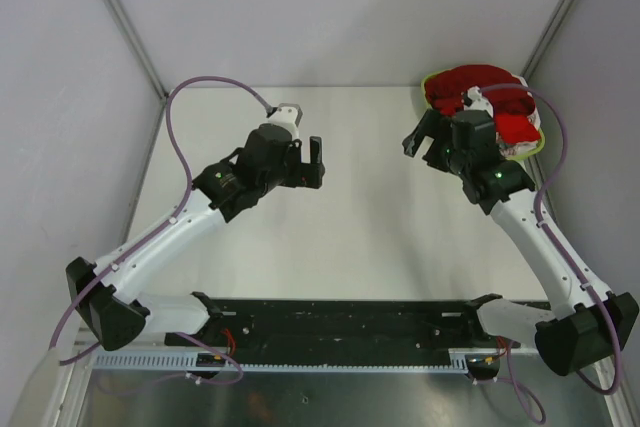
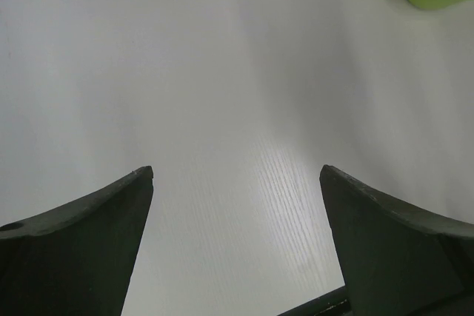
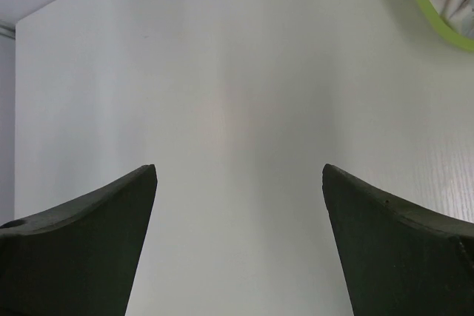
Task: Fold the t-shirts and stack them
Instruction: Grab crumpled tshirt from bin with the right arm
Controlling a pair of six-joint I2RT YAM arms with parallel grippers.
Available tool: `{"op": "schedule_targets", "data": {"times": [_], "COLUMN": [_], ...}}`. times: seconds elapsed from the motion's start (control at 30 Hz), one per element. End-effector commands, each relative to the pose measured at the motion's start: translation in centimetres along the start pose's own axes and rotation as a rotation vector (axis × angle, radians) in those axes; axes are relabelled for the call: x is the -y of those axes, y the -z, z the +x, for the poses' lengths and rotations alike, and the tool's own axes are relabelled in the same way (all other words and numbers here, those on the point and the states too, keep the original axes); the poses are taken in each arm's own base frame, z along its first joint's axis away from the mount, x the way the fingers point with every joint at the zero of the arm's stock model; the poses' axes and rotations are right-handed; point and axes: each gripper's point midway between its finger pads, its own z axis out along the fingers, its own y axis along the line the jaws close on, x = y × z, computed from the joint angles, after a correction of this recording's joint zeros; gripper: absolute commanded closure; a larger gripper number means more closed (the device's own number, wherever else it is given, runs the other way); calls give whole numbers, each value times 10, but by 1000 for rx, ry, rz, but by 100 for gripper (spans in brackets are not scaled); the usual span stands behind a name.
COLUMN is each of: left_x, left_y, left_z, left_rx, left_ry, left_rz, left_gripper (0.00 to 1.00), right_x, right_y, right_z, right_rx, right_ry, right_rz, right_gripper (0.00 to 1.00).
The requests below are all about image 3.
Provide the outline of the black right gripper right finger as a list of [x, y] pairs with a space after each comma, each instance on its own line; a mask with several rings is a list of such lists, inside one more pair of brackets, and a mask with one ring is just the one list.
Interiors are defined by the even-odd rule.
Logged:
[[327, 164], [324, 202], [354, 315], [472, 315], [473, 224]]

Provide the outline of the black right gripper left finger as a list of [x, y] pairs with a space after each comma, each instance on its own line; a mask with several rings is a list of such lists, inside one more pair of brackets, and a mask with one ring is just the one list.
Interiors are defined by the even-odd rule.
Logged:
[[124, 315], [156, 188], [145, 165], [1, 225], [1, 314]]

